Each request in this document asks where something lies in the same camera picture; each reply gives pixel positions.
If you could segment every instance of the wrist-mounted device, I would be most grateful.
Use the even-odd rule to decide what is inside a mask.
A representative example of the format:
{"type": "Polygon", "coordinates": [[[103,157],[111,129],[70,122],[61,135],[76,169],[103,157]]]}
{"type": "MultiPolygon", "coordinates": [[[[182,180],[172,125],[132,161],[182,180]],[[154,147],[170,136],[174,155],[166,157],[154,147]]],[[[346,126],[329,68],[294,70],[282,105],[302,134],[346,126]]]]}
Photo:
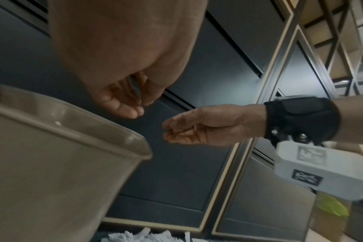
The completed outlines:
{"type": "Polygon", "coordinates": [[[337,106],[327,98],[290,96],[264,103],[267,112],[265,138],[274,147],[292,139],[318,146],[331,140],[339,129],[341,117],[337,106]]]}

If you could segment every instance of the shelving unit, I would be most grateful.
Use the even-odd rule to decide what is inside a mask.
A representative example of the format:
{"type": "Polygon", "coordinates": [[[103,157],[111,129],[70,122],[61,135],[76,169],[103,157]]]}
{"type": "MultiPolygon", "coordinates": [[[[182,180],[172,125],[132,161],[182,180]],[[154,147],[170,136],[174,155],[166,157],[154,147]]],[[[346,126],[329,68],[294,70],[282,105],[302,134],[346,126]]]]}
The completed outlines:
{"type": "Polygon", "coordinates": [[[363,0],[307,1],[300,25],[339,96],[363,94],[363,0]]]}

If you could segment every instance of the beige trash bin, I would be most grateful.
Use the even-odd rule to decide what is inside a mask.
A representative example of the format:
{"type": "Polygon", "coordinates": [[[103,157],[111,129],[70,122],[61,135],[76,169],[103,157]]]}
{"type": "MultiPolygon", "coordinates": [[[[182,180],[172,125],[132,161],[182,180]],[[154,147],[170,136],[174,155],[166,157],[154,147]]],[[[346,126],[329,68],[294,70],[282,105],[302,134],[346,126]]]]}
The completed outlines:
{"type": "Polygon", "coordinates": [[[0,85],[0,242],[88,242],[152,151],[60,100],[0,85]]]}

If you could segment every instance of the black wristband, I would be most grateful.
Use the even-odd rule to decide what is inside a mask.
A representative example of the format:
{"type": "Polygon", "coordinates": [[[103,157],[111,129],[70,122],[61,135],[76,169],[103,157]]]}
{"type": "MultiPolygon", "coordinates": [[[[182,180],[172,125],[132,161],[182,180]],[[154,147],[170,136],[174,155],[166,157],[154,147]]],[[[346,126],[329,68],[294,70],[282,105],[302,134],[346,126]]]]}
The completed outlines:
{"type": "Polygon", "coordinates": [[[327,98],[300,97],[264,103],[267,112],[265,138],[276,146],[291,136],[296,142],[320,145],[337,133],[341,117],[327,98]]]}

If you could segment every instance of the human hand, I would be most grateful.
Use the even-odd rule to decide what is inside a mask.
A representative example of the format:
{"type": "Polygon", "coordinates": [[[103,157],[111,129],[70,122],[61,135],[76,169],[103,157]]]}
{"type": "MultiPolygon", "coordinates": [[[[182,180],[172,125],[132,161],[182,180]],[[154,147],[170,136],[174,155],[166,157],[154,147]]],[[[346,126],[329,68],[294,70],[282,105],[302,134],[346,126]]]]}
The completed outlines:
{"type": "Polygon", "coordinates": [[[141,105],[153,103],[183,72],[207,3],[50,0],[50,34],[59,57],[95,102],[136,118],[144,113],[141,105]],[[135,73],[141,98],[129,79],[135,73]]]}
{"type": "Polygon", "coordinates": [[[169,143],[230,146],[265,135],[266,109],[262,104],[202,107],[166,120],[163,129],[169,143]]]}

